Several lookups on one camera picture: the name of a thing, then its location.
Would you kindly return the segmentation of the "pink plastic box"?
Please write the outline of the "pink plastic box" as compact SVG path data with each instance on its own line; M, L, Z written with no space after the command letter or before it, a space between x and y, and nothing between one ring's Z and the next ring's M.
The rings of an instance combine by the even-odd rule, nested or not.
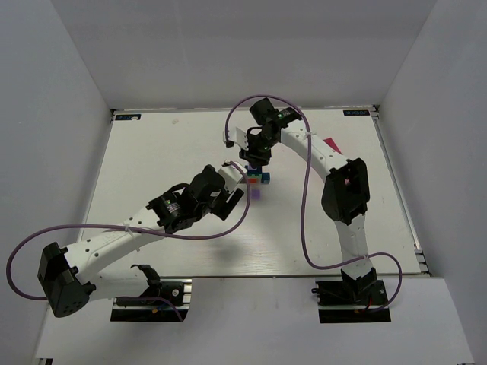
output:
M323 140L326 144L328 144L335 152L341 154L342 152L340 151L338 145L335 143L335 141L332 138L326 138Z

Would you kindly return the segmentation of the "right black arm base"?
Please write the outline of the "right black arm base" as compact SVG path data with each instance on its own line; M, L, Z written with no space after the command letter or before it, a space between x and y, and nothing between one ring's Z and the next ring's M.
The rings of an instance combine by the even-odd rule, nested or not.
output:
M365 295L354 299L343 281L317 281L311 289L317 298L320 324L357 324L391 322L390 310L382 280L367 289Z

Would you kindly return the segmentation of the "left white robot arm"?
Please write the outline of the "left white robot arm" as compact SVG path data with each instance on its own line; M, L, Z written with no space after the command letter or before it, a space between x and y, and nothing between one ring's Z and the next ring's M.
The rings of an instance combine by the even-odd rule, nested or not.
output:
M163 238L182 240L182 230L206 215L226 220L244 196L239 185L247 171L229 161L219 170L208 165L189 183L171 187L121 224L106 225L90 239L43 248L37 278L56 318L79 311L92 300L116 297L165 302L160 281L149 265L145 278L109 276L104 269L143 246Z

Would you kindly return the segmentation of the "blue wood cube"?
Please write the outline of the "blue wood cube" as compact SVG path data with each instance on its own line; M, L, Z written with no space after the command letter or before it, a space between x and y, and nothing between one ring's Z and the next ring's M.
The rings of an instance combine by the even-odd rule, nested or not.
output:
M263 173L262 178L261 178L261 183L262 184L269 184L270 179L271 179L270 173Z

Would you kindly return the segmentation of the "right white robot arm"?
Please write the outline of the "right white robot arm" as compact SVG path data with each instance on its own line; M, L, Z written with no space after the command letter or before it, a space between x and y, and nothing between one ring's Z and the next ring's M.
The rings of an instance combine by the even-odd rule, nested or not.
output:
M250 107L250 114L258 132L247 130L240 157L252 167L266 166L272 147L281 143L306 161L307 171L318 174L323 181L321 206L335 223L339 237L345 292L355 302L364 299L377 280L364 229L370 200L366 163L343 156L317 137L307 118L292 106L279 110L264 97Z

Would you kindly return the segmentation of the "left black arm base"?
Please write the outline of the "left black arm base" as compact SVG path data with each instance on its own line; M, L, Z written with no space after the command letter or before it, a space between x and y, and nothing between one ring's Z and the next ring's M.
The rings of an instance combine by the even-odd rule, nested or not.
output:
M191 279L160 280L135 299L116 298L110 321L181 323L189 312L191 295Z

